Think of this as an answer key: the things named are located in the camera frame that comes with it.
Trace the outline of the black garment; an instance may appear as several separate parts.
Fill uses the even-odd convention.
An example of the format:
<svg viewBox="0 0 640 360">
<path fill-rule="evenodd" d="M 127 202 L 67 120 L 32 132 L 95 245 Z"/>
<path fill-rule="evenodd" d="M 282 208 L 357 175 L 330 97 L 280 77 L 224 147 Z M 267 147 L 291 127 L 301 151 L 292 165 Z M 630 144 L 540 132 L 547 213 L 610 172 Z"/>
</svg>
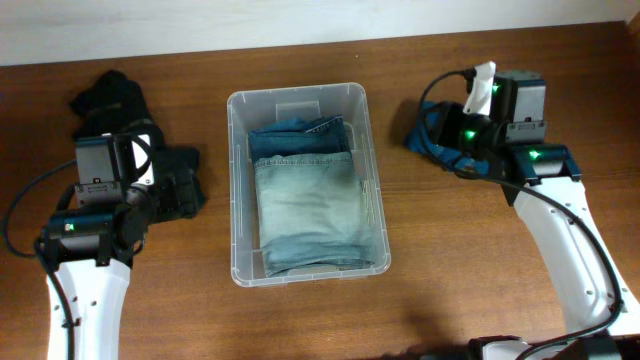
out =
<svg viewBox="0 0 640 360">
<path fill-rule="evenodd" d="M 116 70 L 105 72 L 93 86 L 80 92 L 70 102 L 70 108 L 83 119 L 83 124 L 72 135 L 75 141 L 107 133 L 148 134 L 153 150 L 154 184 L 164 174 L 182 169 L 191 170 L 197 178 L 199 150 L 166 143 L 162 130 L 147 107 L 141 86 L 124 73 Z M 139 186 L 151 195 L 153 185 Z M 206 197 L 200 186 L 200 210 L 205 202 Z"/>
</svg>

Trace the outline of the dark blue jeans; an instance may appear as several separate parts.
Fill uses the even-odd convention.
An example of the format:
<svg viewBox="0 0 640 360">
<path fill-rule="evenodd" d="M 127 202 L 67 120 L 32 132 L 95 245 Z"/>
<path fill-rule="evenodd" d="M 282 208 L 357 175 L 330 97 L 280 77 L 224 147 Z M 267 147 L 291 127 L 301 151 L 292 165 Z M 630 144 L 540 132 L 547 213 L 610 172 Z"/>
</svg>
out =
<svg viewBox="0 0 640 360">
<path fill-rule="evenodd" d="M 335 115 L 312 121 L 293 118 L 252 130 L 248 135 L 251 159 L 299 154 L 350 152 L 344 117 Z"/>
</svg>

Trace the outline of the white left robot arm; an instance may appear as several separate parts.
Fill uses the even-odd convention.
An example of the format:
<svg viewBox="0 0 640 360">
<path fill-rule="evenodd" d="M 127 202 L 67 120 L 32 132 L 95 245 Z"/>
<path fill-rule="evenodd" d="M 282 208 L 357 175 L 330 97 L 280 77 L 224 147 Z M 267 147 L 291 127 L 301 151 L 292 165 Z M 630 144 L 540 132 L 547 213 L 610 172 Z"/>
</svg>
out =
<svg viewBox="0 0 640 360">
<path fill-rule="evenodd" d="M 194 217 L 205 198 L 188 165 L 78 173 L 34 244 L 49 293 L 47 356 L 115 359 L 133 260 L 149 227 Z"/>
</svg>

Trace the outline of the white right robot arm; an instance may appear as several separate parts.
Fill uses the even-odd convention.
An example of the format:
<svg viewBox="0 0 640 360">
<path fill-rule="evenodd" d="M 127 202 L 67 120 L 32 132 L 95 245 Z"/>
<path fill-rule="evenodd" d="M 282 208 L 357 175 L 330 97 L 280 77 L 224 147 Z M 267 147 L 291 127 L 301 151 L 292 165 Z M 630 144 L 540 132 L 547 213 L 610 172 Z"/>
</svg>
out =
<svg viewBox="0 0 640 360">
<path fill-rule="evenodd" d="M 569 149 L 545 142 L 539 108 L 509 115 L 424 102 L 416 131 L 428 157 L 455 175 L 501 186 L 549 272 L 566 334 L 530 344 L 516 336 L 476 338 L 471 359 L 636 359 L 639 302 L 590 213 Z"/>
</svg>

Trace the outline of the teal taped cloth bundle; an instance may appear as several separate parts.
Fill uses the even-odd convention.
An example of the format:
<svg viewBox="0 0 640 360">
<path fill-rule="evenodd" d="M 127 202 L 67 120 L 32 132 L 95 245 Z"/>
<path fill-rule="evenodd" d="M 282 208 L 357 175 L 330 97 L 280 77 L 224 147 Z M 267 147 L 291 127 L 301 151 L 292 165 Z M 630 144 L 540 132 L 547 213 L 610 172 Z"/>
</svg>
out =
<svg viewBox="0 0 640 360">
<path fill-rule="evenodd" d="M 487 175 L 489 170 L 487 161 L 474 160 L 459 150 L 436 145 L 430 140 L 428 131 L 442 118 L 439 103 L 424 101 L 419 109 L 415 126 L 407 135 L 404 145 L 414 153 L 435 158 L 436 163 L 443 162 L 464 172 Z"/>
</svg>

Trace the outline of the light blue jeans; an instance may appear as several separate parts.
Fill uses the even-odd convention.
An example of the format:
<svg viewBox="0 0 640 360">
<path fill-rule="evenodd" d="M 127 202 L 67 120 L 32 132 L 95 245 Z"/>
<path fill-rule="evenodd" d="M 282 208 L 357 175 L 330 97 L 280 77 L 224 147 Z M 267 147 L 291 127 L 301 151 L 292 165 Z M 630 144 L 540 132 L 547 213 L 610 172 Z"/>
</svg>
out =
<svg viewBox="0 0 640 360">
<path fill-rule="evenodd" d="M 375 262 L 369 206 L 349 152 L 263 158 L 254 182 L 266 276 Z"/>
</svg>

